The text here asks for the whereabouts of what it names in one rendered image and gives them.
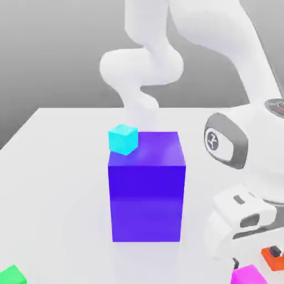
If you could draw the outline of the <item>small orange cube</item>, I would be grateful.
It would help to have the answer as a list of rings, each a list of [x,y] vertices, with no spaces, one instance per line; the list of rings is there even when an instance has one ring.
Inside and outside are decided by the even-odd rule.
[[[272,271],[284,271],[284,257],[273,257],[269,251],[270,247],[263,248],[261,254]]]

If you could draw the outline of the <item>small cyan cube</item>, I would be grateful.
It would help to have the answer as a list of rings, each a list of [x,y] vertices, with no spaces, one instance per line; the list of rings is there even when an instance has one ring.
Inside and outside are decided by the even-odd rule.
[[[119,124],[108,131],[109,150],[122,155],[129,155],[138,147],[138,129]]]

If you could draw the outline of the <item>large purple box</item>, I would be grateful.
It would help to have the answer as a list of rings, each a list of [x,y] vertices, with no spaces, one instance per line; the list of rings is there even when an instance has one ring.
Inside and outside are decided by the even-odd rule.
[[[178,242],[186,162],[177,132],[139,132],[129,155],[108,162],[114,242]]]

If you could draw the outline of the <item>small magenta cube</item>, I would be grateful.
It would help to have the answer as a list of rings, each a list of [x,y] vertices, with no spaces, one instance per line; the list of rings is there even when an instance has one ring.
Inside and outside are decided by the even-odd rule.
[[[254,265],[234,269],[230,284],[268,284]]]

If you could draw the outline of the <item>small green cube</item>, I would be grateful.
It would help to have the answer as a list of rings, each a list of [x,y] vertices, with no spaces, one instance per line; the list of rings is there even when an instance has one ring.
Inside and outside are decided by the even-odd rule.
[[[0,284],[27,284],[27,279],[16,265],[12,265],[0,272]]]

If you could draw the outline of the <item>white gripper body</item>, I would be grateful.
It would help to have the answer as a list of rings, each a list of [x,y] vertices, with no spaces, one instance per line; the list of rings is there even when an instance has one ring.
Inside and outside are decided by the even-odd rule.
[[[284,247],[284,227],[240,238],[234,238],[236,234],[237,230],[232,228],[217,211],[213,211],[207,223],[209,255],[216,260],[227,261],[273,245]]]

